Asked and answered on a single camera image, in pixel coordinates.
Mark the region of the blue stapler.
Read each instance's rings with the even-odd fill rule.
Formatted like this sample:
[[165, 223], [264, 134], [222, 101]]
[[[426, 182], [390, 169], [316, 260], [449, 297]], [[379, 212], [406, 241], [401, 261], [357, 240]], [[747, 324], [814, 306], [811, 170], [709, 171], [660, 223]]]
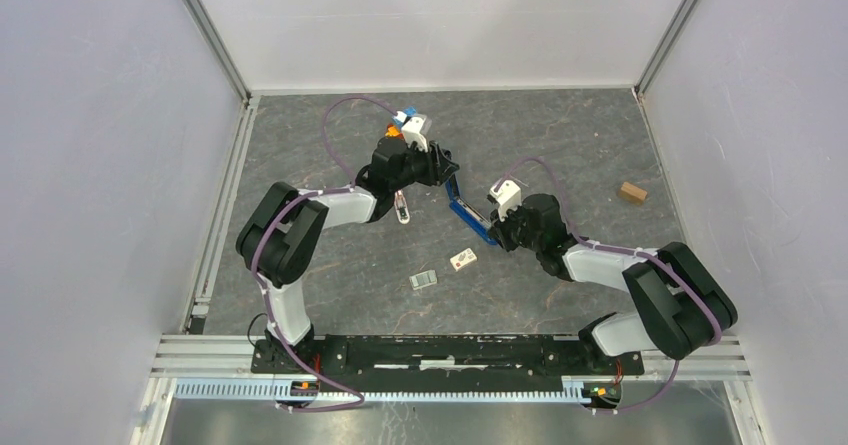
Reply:
[[445, 189], [448, 195], [450, 209], [484, 242], [492, 246], [497, 246], [497, 241], [488, 234], [491, 228], [491, 222], [461, 197], [456, 175], [451, 176], [446, 181]]

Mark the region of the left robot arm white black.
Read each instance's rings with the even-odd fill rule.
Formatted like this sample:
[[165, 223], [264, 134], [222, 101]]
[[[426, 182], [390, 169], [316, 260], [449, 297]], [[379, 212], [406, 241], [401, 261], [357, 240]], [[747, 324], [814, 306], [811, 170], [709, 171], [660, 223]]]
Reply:
[[240, 231], [236, 251], [260, 287], [266, 337], [277, 346], [281, 365], [297, 373], [314, 359], [303, 276], [322, 232], [376, 222], [392, 209], [397, 192], [413, 184], [440, 186], [459, 169], [450, 151], [434, 141], [421, 146], [383, 138], [349, 185], [307, 190], [277, 181], [269, 187]]

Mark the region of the pink white staple remover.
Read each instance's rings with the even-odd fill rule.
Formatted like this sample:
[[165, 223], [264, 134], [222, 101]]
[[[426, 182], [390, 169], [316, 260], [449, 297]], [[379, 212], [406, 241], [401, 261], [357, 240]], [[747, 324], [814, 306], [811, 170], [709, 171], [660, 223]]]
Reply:
[[409, 207], [402, 190], [399, 190], [394, 194], [394, 209], [397, 219], [401, 224], [406, 225], [410, 223], [411, 217]]

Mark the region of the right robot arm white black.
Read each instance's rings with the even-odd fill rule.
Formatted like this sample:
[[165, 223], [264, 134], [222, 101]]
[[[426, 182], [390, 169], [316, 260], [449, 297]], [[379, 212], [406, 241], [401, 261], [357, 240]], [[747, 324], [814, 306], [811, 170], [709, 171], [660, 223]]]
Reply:
[[490, 193], [489, 236], [504, 250], [532, 251], [549, 275], [629, 294], [635, 310], [603, 316], [580, 333], [580, 365], [602, 373], [619, 355], [657, 350], [673, 360], [720, 341], [738, 321], [735, 304], [682, 242], [628, 249], [569, 232], [558, 199]]

